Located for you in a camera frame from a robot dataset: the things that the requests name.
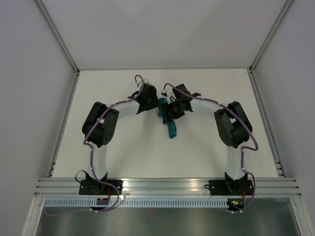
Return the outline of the teal satin napkin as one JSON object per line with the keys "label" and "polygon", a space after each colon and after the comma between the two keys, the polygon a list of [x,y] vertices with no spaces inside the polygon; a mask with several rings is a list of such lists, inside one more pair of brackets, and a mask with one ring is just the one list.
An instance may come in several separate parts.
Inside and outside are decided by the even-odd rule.
{"label": "teal satin napkin", "polygon": [[[159,98],[158,101],[159,101],[160,106],[158,107],[158,114],[157,114],[157,116],[159,118],[163,118],[161,105],[167,103],[167,99],[166,98]],[[171,120],[169,123],[167,123],[167,128],[168,128],[169,138],[170,139],[174,139],[177,136],[177,127],[176,127],[175,121]]]}

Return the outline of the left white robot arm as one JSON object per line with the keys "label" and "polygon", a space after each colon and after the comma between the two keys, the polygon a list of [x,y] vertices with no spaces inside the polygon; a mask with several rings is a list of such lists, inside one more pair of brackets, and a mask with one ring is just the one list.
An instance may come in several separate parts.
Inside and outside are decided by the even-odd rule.
{"label": "left white robot arm", "polygon": [[109,142],[113,139],[119,119],[137,115],[159,106],[157,89],[149,83],[140,85],[140,90],[126,100],[105,105],[101,102],[93,104],[84,124],[83,144],[90,148],[90,170],[85,172],[86,179],[81,188],[101,195],[115,185],[107,181],[106,153]]}

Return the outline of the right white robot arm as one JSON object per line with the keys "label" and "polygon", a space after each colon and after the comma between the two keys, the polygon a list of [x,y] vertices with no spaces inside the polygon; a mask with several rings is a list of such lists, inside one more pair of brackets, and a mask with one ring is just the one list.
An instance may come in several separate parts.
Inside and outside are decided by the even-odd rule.
{"label": "right white robot arm", "polygon": [[159,101],[158,116],[168,126],[169,137],[177,136],[174,120],[181,118],[185,112],[195,112],[213,118],[221,141],[226,145],[227,169],[224,173],[223,187],[229,194],[237,194],[245,189],[248,174],[243,170],[244,157],[242,148],[250,139],[252,125],[241,104],[237,101],[223,105],[202,97],[199,93],[191,94],[184,84],[172,89],[174,96],[167,100],[167,93]]}

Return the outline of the aluminium frame corner post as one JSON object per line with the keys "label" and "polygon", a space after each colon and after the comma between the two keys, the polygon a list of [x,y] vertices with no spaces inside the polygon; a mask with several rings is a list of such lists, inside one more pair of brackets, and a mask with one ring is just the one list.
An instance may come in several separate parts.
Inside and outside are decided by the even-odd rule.
{"label": "aluminium frame corner post", "polygon": [[248,71],[250,73],[253,73],[253,71],[255,70],[255,68],[258,66],[261,58],[263,57],[266,49],[268,48],[269,44],[271,43],[273,37],[275,36],[277,30],[279,29],[280,25],[282,24],[283,20],[285,19],[287,13],[289,12],[289,10],[291,9],[291,7],[293,6],[293,4],[295,3],[295,0],[286,0],[279,12],[279,14],[277,15],[274,23],[272,24],[272,27],[270,28],[270,30],[268,31],[267,36],[265,37],[262,45],[260,46],[253,62],[251,63],[251,65],[248,68]]}

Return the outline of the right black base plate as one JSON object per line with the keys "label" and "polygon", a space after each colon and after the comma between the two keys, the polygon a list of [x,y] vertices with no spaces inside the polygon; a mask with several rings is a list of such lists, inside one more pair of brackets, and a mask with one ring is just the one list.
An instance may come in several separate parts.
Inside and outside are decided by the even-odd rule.
{"label": "right black base plate", "polygon": [[211,196],[251,196],[254,191],[251,180],[246,180],[241,186],[232,188],[225,183],[225,180],[209,180],[205,188],[210,191]]}

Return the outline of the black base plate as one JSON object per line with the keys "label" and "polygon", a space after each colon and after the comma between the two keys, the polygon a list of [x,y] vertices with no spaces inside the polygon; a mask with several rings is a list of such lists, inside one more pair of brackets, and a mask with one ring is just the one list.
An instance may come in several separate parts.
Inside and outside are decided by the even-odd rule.
{"label": "black base plate", "polygon": [[[123,181],[120,179],[109,179],[106,181],[108,184],[115,186],[121,194],[123,189]],[[89,195],[89,196],[96,196],[96,195],[110,195],[110,196],[117,196],[117,191],[106,184],[101,184],[93,179],[93,181],[82,180],[80,183],[79,188],[79,195]]]}
{"label": "black base plate", "polygon": [[225,180],[209,180],[205,188],[210,191],[211,196],[251,196],[254,191],[251,180],[246,180],[241,186],[232,188],[225,183]]}

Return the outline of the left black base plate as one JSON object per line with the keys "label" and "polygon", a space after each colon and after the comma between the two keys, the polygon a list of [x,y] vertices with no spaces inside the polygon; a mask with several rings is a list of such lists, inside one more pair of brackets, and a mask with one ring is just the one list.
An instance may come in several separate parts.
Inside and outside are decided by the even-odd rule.
{"label": "left black base plate", "polygon": [[[123,181],[120,179],[109,179],[106,181],[108,184],[115,186],[121,194],[123,189]],[[89,196],[96,196],[96,195],[110,195],[110,196],[117,196],[117,191],[106,184],[101,184],[93,179],[93,181],[82,180],[80,183],[79,188],[79,195],[89,195]]]}

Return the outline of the left aluminium frame post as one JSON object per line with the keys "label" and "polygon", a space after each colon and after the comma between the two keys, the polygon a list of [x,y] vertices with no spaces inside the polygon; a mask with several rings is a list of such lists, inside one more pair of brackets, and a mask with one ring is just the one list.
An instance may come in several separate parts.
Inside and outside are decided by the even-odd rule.
{"label": "left aluminium frame post", "polygon": [[78,68],[78,66],[76,65],[70,51],[68,50],[61,34],[59,33],[47,7],[44,4],[44,1],[42,0],[33,0],[33,3],[35,4],[35,6],[37,7],[38,11],[40,12],[40,14],[42,15],[43,20],[45,21],[46,25],[48,26],[48,29],[50,30],[50,32],[52,33],[54,39],[56,40],[58,46],[61,49],[62,54],[64,55],[65,59],[67,60],[67,62],[69,63],[69,65],[71,66],[72,70],[74,71],[74,73],[76,75],[79,74],[80,69]]}

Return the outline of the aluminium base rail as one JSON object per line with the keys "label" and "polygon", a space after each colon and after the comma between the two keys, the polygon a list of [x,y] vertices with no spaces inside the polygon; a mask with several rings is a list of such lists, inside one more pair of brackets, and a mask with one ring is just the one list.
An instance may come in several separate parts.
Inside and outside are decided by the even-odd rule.
{"label": "aluminium base rail", "polygon": [[[122,194],[130,197],[207,197],[210,191],[204,185],[223,178],[122,178]],[[301,197],[302,192],[294,178],[274,177],[255,179],[255,197]],[[74,178],[40,178],[32,191],[35,197],[76,197],[80,183]]]}

